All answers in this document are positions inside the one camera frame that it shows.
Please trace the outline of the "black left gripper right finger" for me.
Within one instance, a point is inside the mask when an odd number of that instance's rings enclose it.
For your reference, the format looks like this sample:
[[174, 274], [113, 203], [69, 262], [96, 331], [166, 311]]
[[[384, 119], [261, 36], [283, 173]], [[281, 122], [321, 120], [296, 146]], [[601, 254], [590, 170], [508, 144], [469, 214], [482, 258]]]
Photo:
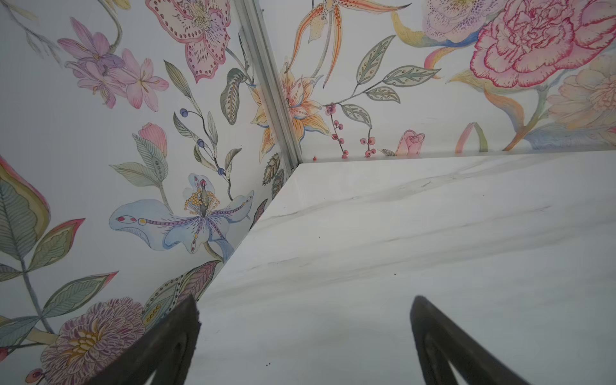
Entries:
[[424, 296], [414, 298], [410, 324], [426, 384], [526, 384]]

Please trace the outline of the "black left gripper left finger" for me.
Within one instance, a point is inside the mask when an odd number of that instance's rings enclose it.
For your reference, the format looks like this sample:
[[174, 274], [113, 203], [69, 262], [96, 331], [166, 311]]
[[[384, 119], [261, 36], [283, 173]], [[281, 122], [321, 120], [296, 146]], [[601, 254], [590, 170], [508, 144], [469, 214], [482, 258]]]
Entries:
[[197, 347], [201, 324], [189, 295], [89, 384], [183, 384]]

